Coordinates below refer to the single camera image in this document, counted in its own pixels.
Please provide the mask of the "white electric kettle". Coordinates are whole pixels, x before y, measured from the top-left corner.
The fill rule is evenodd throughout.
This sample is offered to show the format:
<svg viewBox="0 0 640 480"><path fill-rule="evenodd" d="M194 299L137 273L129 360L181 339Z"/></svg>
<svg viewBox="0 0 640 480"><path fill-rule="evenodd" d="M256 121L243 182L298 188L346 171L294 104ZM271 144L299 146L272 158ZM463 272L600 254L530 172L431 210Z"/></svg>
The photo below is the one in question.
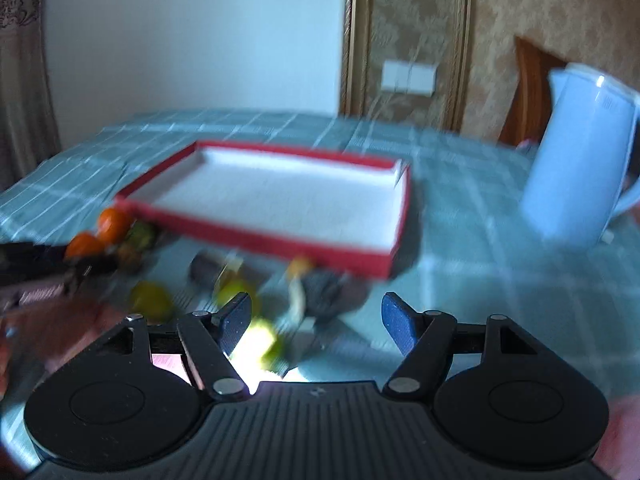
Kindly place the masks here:
<svg viewBox="0 0 640 480"><path fill-rule="evenodd" d="M588 249L639 203L638 183L624 187L639 135L639 93L578 63L555 68L549 82L552 113L520 211L546 240Z"/></svg>

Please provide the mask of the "red shallow cardboard tray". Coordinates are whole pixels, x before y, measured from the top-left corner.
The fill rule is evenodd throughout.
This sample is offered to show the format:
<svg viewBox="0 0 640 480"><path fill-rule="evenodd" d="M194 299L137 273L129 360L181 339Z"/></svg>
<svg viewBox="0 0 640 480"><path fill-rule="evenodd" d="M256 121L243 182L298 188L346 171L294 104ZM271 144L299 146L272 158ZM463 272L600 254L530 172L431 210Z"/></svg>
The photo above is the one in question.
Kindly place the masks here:
<svg viewBox="0 0 640 480"><path fill-rule="evenodd" d="M115 203L198 240L388 278L410 180L400 159L196 141L124 186Z"/></svg>

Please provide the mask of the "green tomato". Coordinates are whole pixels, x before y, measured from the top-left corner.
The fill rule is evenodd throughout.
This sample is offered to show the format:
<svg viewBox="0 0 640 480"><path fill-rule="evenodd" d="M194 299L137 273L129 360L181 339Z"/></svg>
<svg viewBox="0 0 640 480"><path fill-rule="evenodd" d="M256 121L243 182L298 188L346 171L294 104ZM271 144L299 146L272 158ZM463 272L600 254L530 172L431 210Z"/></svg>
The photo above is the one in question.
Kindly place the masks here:
<svg viewBox="0 0 640 480"><path fill-rule="evenodd" d="M141 314L150 324L170 321L175 313L174 302L169 292L160 284L140 281L129 294L131 311Z"/></svg>
<svg viewBox="0 0 640 480"><path fill-rule="evenodd" d="M244 278L228 278L224 281L213 294L213 300L217 307L223 307L237 294L245 292L250 297L250 306L252 307L252 315L260 315L262 305L257 295L255 286L245 281Z"/></svg>

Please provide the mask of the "gold picture frame moulding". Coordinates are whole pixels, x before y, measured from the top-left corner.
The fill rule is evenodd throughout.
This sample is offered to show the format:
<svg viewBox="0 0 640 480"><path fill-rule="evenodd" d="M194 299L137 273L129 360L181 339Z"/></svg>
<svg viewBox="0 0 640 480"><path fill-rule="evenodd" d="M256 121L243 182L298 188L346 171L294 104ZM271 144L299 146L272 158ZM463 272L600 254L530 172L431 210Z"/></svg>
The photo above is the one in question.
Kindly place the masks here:
<svg viewBox="0 0 640 480"><path fill-rule="evenodd" d="M458 131L468 88L474 0L345 0L338 111ZM385 90L383 64L435 66L434 90Z"/></svg>

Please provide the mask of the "white wall switch panel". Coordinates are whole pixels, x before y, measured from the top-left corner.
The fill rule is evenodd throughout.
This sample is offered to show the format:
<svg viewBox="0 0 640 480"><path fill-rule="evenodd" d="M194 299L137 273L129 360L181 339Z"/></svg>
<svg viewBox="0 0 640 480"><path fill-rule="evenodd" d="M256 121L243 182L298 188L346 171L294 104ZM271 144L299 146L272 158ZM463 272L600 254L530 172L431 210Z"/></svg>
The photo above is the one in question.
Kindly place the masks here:
<svg viewBox="0 0 640 480"><path fill-rule="evenodd" d="M414 96L432 96L436 90L437 65L386 60L381 89Z"/></svg>

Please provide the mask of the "patterned curtain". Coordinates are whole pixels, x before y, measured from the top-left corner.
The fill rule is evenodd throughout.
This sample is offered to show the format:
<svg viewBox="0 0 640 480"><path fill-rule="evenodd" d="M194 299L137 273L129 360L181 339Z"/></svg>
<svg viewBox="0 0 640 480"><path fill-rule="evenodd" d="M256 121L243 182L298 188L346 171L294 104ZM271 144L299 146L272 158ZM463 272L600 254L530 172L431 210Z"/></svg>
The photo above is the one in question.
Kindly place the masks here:
<svg viewBox="0 0 640 480"><path fill-rule="evenodd" d="M1 0L1 188L61 151L44 56L43 0Z"/></svg>

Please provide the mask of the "teal plaid bedsheet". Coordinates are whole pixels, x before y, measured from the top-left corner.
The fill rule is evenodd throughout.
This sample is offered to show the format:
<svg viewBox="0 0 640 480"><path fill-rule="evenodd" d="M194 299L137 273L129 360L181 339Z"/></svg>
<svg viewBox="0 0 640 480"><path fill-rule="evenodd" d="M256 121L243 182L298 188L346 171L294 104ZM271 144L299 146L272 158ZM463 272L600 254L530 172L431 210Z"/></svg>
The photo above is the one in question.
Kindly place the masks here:
<svg viewBox="0 0 640 480"><path fill-rule="evenodd" d="M408 162L410 212L394 278L325 330L307 328L283 380L383 380L399 352L380 318L384 292L462 322L504 313L610 399L598 454L617 479L639 474L639 227L617 218L602 243L570 252L518 214L531 150L436 130L257 110L142 114L43 162L1 194L2 240L63 243L89 229L115 193L198 140L376 155Z"/></svg>

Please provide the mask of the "large orange tangerine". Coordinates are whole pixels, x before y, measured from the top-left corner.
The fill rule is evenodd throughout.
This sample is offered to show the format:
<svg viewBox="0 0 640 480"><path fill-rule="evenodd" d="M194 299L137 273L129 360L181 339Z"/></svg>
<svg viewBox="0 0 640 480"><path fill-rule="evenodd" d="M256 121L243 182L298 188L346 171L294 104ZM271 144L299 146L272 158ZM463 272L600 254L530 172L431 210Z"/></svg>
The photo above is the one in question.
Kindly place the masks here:
<svg viewBox="0 0 640 480"><path fill-rule="evenodd" d="M82 231L67 244L64 258L75 260L103 255L104 252L106 246L99 237L89 231Z"/></svg>

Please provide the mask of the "brown longan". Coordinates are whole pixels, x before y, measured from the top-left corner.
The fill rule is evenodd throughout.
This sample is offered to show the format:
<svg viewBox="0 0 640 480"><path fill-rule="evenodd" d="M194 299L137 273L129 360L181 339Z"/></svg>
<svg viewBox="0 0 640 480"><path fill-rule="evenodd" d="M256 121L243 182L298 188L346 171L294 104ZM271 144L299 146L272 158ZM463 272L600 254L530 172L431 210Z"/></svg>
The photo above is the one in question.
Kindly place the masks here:
<svg viewBox="0 0 640 480"><path fill-rule="evenodd" d="M128 243L120 244L115 252L119 266L129 272L136 272L142 265L142 253Z"/></svg>

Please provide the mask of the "green cucumber chunk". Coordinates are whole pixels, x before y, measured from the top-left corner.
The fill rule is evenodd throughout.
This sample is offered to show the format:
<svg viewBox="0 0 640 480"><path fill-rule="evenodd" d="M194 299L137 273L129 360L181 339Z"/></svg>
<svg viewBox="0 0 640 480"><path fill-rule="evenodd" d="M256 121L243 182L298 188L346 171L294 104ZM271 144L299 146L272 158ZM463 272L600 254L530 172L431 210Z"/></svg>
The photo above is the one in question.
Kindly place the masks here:
<svg viewBox="0 0 640 480"><path fill-rule="evenodd" d="M137 252L146 252L155 246L157 230L151 223L137 220L129 229L125 242Z"/></svg>
<svg viewBox="0 0 640 480"><path fill-rule="evenodd" d="M245 364L273 370L282 353L282 340L277 330L265 318L254 318L234 352Z"/></svg>

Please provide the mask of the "small orange tangerine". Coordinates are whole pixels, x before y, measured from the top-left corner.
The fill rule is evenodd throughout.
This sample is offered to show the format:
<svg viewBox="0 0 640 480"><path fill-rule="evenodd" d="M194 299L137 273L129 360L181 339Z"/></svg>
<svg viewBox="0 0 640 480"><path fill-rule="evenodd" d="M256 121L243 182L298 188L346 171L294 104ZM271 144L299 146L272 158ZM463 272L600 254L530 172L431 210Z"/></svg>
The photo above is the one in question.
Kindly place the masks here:
<svg viewBox="0 0 640 480"><path fill-rule="evenodd" d="M127 211L116 207L104 209L96 225L96 237L107 246L120 244L127 236L134 217Z"/></svg>

